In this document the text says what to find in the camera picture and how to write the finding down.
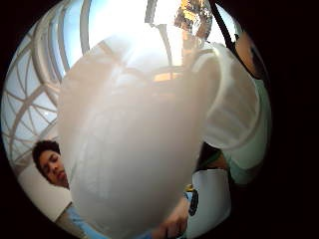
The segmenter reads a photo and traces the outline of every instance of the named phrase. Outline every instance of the person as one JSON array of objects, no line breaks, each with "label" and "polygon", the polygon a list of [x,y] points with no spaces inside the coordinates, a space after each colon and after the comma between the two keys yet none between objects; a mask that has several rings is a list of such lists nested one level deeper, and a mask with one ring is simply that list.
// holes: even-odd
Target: person
[{"label": "person", "polygon": [[[53,140],[40,140],[32,150],[36,168],[49,183],[69,189],[68,177],[61,160],[60,147]],[[186,230],[189,201],[182,197],[170,216],[157,228],[139,239],[162,239],[180,237]],[[90,239],[106,239],[107,237],[94,230],[76,212],[74,207],[67,210],[69,218],[79,226]]]}]

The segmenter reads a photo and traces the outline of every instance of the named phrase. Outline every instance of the blue shirt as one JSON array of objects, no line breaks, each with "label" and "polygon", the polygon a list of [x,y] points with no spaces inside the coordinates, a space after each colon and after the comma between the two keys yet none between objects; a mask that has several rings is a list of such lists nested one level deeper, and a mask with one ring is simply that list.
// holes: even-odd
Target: blue shirt
[{"label": "blue shirt", "polygon": [[[67,209],[67,213],[69,215],[70,220],[72,220],[75,225],[80,227],[90,239],[108,239],[108,237],[97,232],[88,223],[86,223],[80,217],[80,215],[77,213],[76,209],[73,206]],[[151,233],[145,233],[137,237],[136,239],[152,239],[152,235]]]}]

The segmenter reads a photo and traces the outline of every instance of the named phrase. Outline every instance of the dark hair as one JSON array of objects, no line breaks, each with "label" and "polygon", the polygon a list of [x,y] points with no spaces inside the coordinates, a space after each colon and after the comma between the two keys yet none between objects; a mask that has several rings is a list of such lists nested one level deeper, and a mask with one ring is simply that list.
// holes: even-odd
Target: dark hair
[{"label": "dark hair", "polygon": [[33,161],[36,164],[36,167],[38,168],[39,172],[44,176],[50,183],[50,179],[47,177],[47,175],[44,173],[40,166],[40,155],[45,150],[52,150],[60,154],[60,147],[59,144],[52,140],[41,140],[38,141],[35,146],[32,149],[32,157]]}]

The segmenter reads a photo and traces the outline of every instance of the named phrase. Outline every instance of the translucent plastic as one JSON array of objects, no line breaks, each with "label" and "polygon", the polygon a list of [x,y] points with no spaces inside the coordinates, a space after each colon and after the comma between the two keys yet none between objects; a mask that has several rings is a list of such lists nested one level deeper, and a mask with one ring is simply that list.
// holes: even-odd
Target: translucent plastic
[{"label": "translucent plastic", "polygon": [[89,224],[133,238],[168,216],[191,181],[219,76],[210,45],[148,24],[101,42],[67,73],[59,143]]}]

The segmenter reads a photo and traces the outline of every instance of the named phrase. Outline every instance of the eye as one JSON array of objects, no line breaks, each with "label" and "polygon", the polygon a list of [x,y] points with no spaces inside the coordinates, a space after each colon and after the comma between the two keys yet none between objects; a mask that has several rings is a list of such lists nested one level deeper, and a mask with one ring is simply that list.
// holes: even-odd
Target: eye
[{"label": "eye", "polygon": [[56,154],[52,154],[52,156],[50,157],[50,161],[56,162],[57,160],[58,160],[58,156]]}]

